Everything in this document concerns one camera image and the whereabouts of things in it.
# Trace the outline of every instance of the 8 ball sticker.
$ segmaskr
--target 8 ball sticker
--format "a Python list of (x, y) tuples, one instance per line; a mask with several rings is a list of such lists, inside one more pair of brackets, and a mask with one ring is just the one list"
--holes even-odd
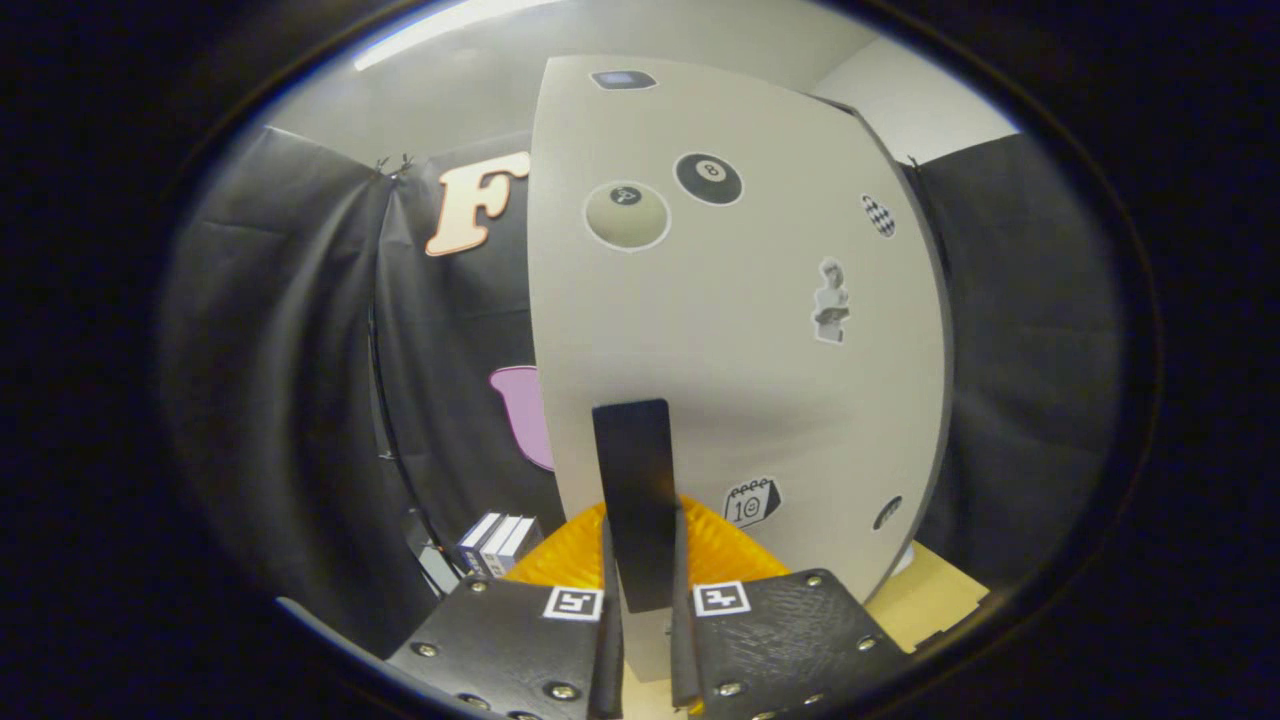
[(732, 205), (742, 196), (742, 177), (724, 159), (690, 152), (676, 160), (676, 181), (709, 205)]

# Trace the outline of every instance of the white wall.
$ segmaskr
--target white wall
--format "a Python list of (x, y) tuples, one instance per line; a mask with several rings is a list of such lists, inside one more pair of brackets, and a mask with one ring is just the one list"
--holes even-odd
[(861, 113), (904, 163), (908, 155), (925, 163), (1018, 132), (968, 86), (886, 37), (854, 53), (813, 92)]
[(564, 0), (485, 20), (356, 72), (351, 55), (264, 122), (361, 163), (527, 131), (548, 58), (639, 55), (809, 91), (876, 38), (809, 0)]

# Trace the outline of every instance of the cable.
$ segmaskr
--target cable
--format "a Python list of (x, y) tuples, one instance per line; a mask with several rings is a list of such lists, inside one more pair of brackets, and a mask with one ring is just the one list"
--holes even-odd
[(383, 432), (387, 433), (387, 450), (390, 457), (387, 457), (396, 465), (396, 473), (399, 475), (401, 482), (404, 484), (404, 491), (408, 492), (410, 501), (417, 509), (417, 518), (422, 523), (422, 529), (426, 530), (426, 537), (431, 541), (431, 544), (436, 551), (444, 557), (444, 564), (449, 566), (449, 571), (453, 577), (462, 579), (462, 574), (458, 569), (453, 566), (449, 556), (444, 552), (444, 544), (440, 542), (440, 536), (435, 532), (431, 525), (431, 519), (428, 516), (426, 506), (422, 500), (417, 496), (417, 491), (413, 489), (413, 483), (408, 478), (408, 470), (404, 468), (404, 462), (401, 460), (399, 445), (396, 442), (396, 430), (392, 428), (392, 414), (387, 405), (387, 389), (383, 387), (383, 365), (381, 359), (378, 352), (378, 320), (374, 311), (374, 301), (369, 302), (369, 360), (372, 364), (374, 370), (374, 389), (378, 395), (378, 410), (383, 419)]

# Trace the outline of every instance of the orange object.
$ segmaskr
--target orange object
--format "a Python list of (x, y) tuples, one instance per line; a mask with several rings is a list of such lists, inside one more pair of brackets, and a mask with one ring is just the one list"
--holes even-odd
[[(712, 509), (681, 496), (689, 542), (689, 584), (762, 580), (786, 575), (769, 551)], [(506, 579), (534, 585), (604, 587), (600, 523), (604, 503), (581, 512), (530, 551)]]
[[(489, 218), (507, 210), (511, 199), (511, 178), (529, 176), (529, 152), (513, 152), (453, 168), (440, 176), (444, 199), (435, 234), (426, 241), (428, 255), (448, 255), (481, 245), (489, 238), (489, 228), (476, 223), (476, 210), (484, 209)], [(480, 184), (485, 178), (489, 182)]]

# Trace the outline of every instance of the calendar sticker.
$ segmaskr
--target calendar sticker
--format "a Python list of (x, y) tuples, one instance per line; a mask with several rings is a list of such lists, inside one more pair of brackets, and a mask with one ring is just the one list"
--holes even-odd
[(777, 478), (754, 478), (730, 488), (724, 496), (724, 519), (737, 528), (746, 528), (773, 515), (781, 506)]

